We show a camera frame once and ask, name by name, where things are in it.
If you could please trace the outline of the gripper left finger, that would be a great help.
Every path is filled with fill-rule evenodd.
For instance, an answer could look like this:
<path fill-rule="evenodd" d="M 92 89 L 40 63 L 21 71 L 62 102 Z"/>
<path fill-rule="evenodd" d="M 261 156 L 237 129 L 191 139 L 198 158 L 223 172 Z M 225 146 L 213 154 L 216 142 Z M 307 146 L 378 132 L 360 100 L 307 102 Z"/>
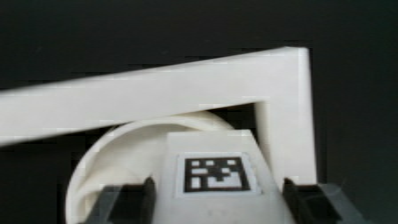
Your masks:
<path fill-rule="evenodd" d="M 152 178 L 141 184 L 109 185 L 102 188 L 86 224 L 150 224 L 156 202 Z"/>

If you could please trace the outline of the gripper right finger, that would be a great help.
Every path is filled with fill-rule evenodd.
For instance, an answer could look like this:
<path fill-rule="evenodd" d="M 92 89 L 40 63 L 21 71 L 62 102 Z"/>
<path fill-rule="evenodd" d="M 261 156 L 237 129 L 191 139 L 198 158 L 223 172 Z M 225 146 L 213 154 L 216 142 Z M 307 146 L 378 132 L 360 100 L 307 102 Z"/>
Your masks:
<path fill-rule="evenodd" d="M 335 184 L 284 179 L 282 197 L 296 224 L 371 224 Z"/>

